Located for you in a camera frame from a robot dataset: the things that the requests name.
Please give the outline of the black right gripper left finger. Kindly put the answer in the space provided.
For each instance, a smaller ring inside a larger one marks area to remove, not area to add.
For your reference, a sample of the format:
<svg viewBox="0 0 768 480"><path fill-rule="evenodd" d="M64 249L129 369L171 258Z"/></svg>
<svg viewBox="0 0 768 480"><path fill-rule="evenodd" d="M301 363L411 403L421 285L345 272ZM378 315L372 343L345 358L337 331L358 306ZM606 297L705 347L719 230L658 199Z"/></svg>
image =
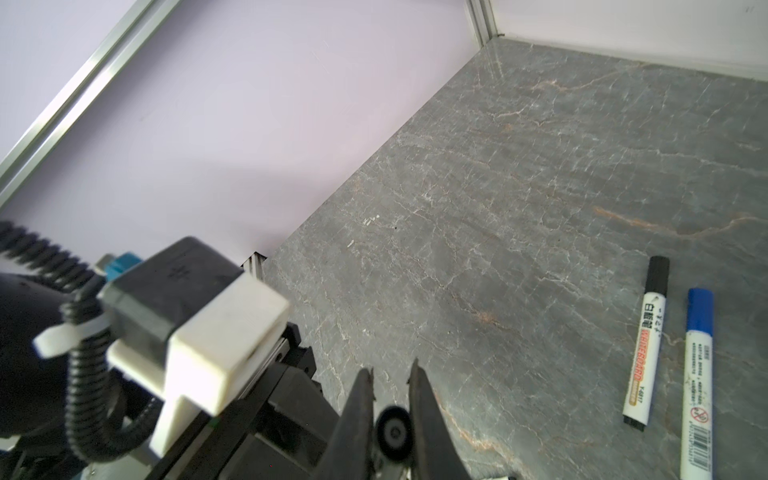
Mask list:
<svg viewBox="0 0 768 480"><path fill-rule="evenodd" d="M361 369L312 479L368 479L373 437L373 375Z"/></svg>

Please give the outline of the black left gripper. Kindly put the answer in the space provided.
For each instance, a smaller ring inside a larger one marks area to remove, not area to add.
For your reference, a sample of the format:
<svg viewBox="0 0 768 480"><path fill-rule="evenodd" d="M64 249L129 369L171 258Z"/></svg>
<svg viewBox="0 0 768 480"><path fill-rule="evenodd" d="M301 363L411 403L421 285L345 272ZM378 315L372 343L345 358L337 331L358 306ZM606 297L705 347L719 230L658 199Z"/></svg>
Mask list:
<svg viewBox="0 0 768 480"><path fill-rule="evenodd" d="M339 414L313 379L311 347L287 324L267 367L220 415L193 417L149 479L308 479Z"/></svg>

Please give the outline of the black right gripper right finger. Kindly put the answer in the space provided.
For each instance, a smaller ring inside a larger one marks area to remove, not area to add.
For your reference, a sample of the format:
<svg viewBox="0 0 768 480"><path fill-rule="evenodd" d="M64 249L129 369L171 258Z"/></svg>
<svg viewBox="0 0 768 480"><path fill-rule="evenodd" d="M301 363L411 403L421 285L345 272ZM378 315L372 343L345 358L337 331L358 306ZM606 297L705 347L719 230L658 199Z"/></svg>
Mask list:
<svg viewBox="0 0 768 480"><path fill-rule="evenodd" d="M413 430L413 479L470 479L442 416L428 376L415 360L408 380Z"/></svg>

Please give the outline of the blue whiteboard marker pen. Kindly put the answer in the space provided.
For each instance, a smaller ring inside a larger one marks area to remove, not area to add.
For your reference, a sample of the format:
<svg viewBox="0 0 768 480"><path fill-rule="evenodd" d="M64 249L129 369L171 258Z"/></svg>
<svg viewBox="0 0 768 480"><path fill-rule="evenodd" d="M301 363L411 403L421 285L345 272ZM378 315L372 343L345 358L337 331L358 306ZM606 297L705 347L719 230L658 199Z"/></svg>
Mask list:
<svg viewBox="0 0 768 480"><path fill-rule="evenodd" d="M682 480L712 480L714 295L688 292L681 424Z"/></svg>

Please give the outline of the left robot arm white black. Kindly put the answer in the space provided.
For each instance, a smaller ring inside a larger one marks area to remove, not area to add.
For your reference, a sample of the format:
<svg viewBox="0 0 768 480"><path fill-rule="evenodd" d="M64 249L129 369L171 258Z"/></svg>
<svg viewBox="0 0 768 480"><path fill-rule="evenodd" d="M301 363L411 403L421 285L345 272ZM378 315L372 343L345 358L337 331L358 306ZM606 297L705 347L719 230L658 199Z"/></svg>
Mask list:
<svg viewBox="0 0 768 480"><path fill-rule="evenodd" d="M313 380L316 363L299 328L284 330L273 363L220 417L198 415L163 457L141 447L108 464L84 463L64 432L67 360L42 359L33 339L60 322L67 299L34 276L1 277L1 476L4 479L308 479L338 414Z"/></svg>

